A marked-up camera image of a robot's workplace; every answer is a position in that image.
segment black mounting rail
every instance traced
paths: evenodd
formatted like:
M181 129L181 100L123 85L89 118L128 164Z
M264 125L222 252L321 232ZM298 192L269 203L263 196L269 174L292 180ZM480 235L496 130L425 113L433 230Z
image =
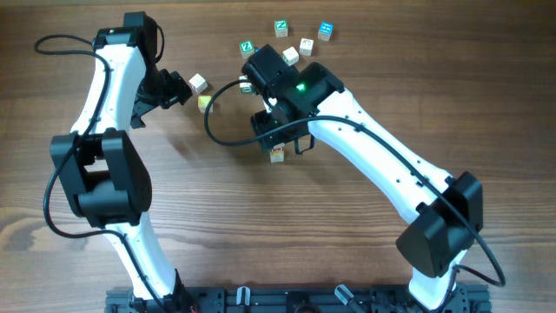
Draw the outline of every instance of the black mounting rail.
M187 288L195 300L194 313L424 313L407 292L407 285L353 288L344 305L334 289ZM109 291L104 313L143 313L135 310L133 290ZM158 313L159 308L148 312ZM486 285L458 283L443 313L491 313Z

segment black cable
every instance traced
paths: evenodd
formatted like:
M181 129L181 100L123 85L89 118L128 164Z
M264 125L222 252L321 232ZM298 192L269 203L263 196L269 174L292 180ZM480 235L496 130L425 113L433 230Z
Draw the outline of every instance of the black cable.
M350 126L354 127L355 131L363 132L364 134L373 138L377 143L379 143L388 152L390 152L395 158L397 158L410 171L410 173L414 174L417 177L417 179L419 179L423 183L423 185L427 186L427 188L429 188L450 209L450 211L452 211L452 213L456 215L456 217L460 220L460 222L462 222L464 224L464 226L469 230L471 235L475 238L475 240L477 241L479 246L485 252L485 255L488 258L488 260L490 261L491 265L493 266L494 271L496 272L496 275L499 278L499 281L496 281L496 280L492 279L491 277L486 276L486 275L478 272L477 270L471 269L471 268L469 268L465 265L454 265L452 267L452 269L453 269L453 283L451 283L452 284L451 287L448 287L447 295L445 296L444 300L447 299L450 292L452 291L453 284L455 283L455 275L457 275L457 272L459 270L465 270L465 271L469 272L470 274L475 275L476 277L482 279L483 281L485 281L487 283L490 283L490 284L492 284L494 286L497 286L497 287L504 287L506 285L506 277L504 276L504 272L503 272L502 268L500 267L500 264L498 263L498 260L496 260L496 257L494 256L493 252L490 250L490 248L488 248L487 243L482 238L482 236L479 235L479 233L475 230L475 228L473 226L471 226L471 224L469 224L469 222L466 220L466 218L464 218L461 215L461 213L450 202L448 202L448 200L446 200L446 198L444 196L442 196L442 193L440 191L438 191L436 189L436 187L434 187L429 182L429 180L426 179L405 157L403 157L400 154L400 152L398 152L396 149L394 149L389 143L387 143L384 139L382 139L381 137L379 137L378 135L373 133L371 130L368 130L362 124L356 123L352 120L349 120L349 119L346 119L346 118L343 118L343 117L333 117L333 116L306 117L306 118L302 118L302 119L284 124L280 127L277 127L273 130L270 130L266 133L260 134L256 137L252 137L252 138L249 138L249 139L244 139L244 140L235 141L235 142L225 142L225 141L222 141L222 140L216 138L212 134L212 132L210 131L210 128L209 128L209 110L210 110L210 107L212 106L212 104L214 103L216 98L221 95L222 92L224 92L225 90L229 89L230 87L232 87L232 86L234 86L238 83L248 83L248 81L247 80L237 80L237 81L234 81L232 83L229 83L229 84L225 85L224 87L222 87L220 90L218 90L215 93L215 95L210 99L210 102L208 102L208 104L207 104L207 108L205 109L205 116L204 116L204 127L205 127L205 131L207 132L207 135L214 142L216 142L220 145L225 145L225 146L232 146L232 147L242 146L242 145L245 145L245 144L250 144L250 143L260 141L264 137L273 135L275 133L279 133L279 132L281 132L285 129L288 129L290 127L293 127L293 126L296 126L296 125L299 125L299 124L308 123L308 122L313 122L313 121L334 121L334 122L345 123L347 125L350 125ZM266 99L266 95L264 94L264 92L263 92L262 96L263 96L263 99L265 99L265 103L267 103L268 99Z
M89 42L89 41L87 41L83 38L72 36L72 35L49 35L49 36L43 37L43 38L36 41L35 47L34 47L35 52L39 53L39 54L42 54L42 55L47 55L47 56L84 55L84 56L95 57L99 61L101 61L104 65L104 83L103 83L103 89L101 90L101 94L98 97L98 102L96 103L95 110L93 111L93 115L91 116L89 125L87 126L87 128L85 129L83 134L74 142L74 144L71 146L71 148L69 148L68 152L66 152L66 154L63 156L62 161L56 166L56 169L52 172L52 175L50 176L49 182L46 185L46 190L44 191L44 199L43 199L44 220L46 221L46 224L49 226L49 228L55 234L57 234L59 236L62 236L62 237L69 238L69 239L80 239L80 238L86 238L86 237L90 237L90 236L106 235L106 234L116 236L118 239L120 239L120 242L122 242L123 247L126 249L128 255L129 255L129 259L131 260L131 262L133 263L134 268L137 271L137 275L141 278L141 280L142 280L143 284L145 285L145 288L147 289L149 294L153 297L155 302L161 307L162 310L168 312L166 310L166 308L164 307L164 305L162 305L162 302L160 301L160 299L156 295L153 288L150 286L149 282L147 281L147 277L143 274L143 272L141 270L141 267L139 266L139 263L137 262L136 257L133 254L133 251L131 250L131 247L129 246L129 243L125 238L125 235L123 235L123 234L121 234L117 231L114 231L114 230L95 230L95 231L90 231L90 232L85 232L85 233L80 233L80 234L70 234L70 233L67 233L65 231L62 231L62 230L58 229L54 225L54 222L52 221L52 217L50 216L50 195L52 193L52 188L54 187L54 183L56 182L56 179L60 175L60 172L62 171L64 165L68 162L70 157L74 153L76 153L77 149L79 149L81 147L81 145L83 144L83 141L87 138L87 136L89 135L89 133L91 132L91 130L95 126L95 123L98 120L98 115L100 113L100 110L101 110L101 108L103 106L103 103L104 103L104 100L106 98L106 93L108 91L109 82L110 82L110 73L111 73L110 66L109 66L108 62L103 57L97 55L95 52L87 51L87 50L41 50L41 49L38 48L41 43L43 43L47 40L50 40L50 39L55 39L55 38L68 38L68 39L73 39L73 40L80 41L82 43L86 43L88 45L92 45L91 42Z
M164 53L164 32L162 31L162 27L160 27L159 25L157 25L156 28L160 31L160 37L162 38L162 47L160 48L160 53L158 54L158 57L155 58L156 62L158 63L158 61L162 59L162 53Z

